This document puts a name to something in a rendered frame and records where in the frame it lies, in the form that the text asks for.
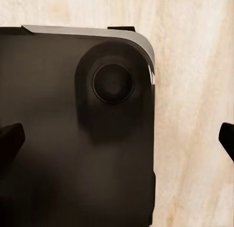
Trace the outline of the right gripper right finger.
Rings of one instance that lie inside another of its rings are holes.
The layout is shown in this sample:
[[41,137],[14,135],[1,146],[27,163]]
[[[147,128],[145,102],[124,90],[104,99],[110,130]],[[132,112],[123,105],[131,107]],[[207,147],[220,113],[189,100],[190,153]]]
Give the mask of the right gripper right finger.
[[234,161],[234,124],[224,122],[221,126],[218,139]]

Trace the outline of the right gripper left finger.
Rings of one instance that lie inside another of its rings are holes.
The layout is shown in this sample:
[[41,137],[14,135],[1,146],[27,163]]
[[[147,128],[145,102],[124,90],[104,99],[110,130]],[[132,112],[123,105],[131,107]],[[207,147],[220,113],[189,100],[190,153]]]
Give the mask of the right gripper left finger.
[[0,128],[0,181],[25,142],[21,123]]

